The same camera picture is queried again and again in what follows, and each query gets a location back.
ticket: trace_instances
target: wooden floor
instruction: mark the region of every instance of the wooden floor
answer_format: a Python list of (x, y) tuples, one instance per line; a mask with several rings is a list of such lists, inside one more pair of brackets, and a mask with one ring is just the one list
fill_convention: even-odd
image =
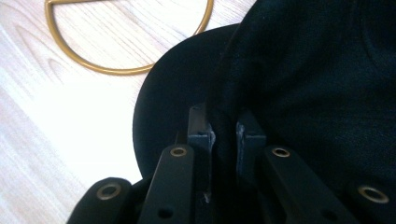
[[(237, 23), (253, 0), (215, 0), (208, 29)], [(205, 0), (112, 0), (55, 6), (82, 57), (129, 68), (190, 36)], [(0, 223), (65, 223), (93, 183), (141, 178), (134, 104), (146, 74), (113, 77), (69, 59), (41, 0), (0, 0)]]

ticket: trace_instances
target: gold metal ring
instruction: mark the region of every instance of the gold metal ring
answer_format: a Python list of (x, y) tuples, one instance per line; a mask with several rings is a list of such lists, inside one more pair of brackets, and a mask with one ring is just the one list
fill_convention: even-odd
[(184, 147), (174, 147), (171, 150), (171, 155), (174, 157), (182, 157), (187, 155), (187, 150)]
[(290, 153), (286, 149), (281, 148), (281, 147), (274, 148), (272, 150), (272, 152), (273, 152), (274, 155), (276, 155), (278, 157), (286, 158), (286, 157), (290, 156)]
[(358, 193), (373, 203), (388, 203), (389, 197), (382, 191), (370, 186), (358, 187)]
[[(154, 63), (142, 67), (127, 68), (127, 69), (107, 68), (95, 63), (88, 62), (87, 60), (83, 59), (81, 56), (76, 54), (67, 45), (66, 41), (64, 41), (61, 33), (59, 32), (58, 26), (56, 25), (55, 16), (53, 13), (53, 6), (56, 4), (82, 3), (82, 2), (94, 2), (94, 1), (98, 1), (98, 0), (46, 0), (45, 1), (47, 24), (49, 26), (49, 31), (52, 34), (52, 37), (54, 38), (56, 44), (61, 48), (61, 50), (67, 56), (69, 56), (76, 63), (79, 63), (82, 66), (89, 68), (95, 72), (100, 72), (113, 76), (130, 76), (130, 75), (137, 75), (148, 72), (152, 68), (152, 66), (154, 66)], [(201, 20), (201, 23), (198, 25), (198, 28), (196, 29), (193, 35), (197, 35), (205, 30), (207, 24), (209, 23), (210, 16), (212, 14), (213, 2), (214, 0), (207, 0), (205, 14)]]

